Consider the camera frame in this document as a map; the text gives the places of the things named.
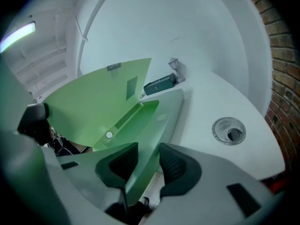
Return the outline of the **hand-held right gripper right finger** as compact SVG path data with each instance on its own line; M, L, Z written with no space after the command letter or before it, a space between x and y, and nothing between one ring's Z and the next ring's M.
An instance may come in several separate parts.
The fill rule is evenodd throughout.
M148 225L265 225L284 198L224 158L159 145L165 185Z

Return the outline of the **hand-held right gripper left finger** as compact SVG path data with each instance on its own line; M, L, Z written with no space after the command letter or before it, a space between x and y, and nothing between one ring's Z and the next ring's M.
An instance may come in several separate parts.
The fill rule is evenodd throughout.
M72 225L130 221L126 183L138 163L138 144L57 157L42 148L52 186Z

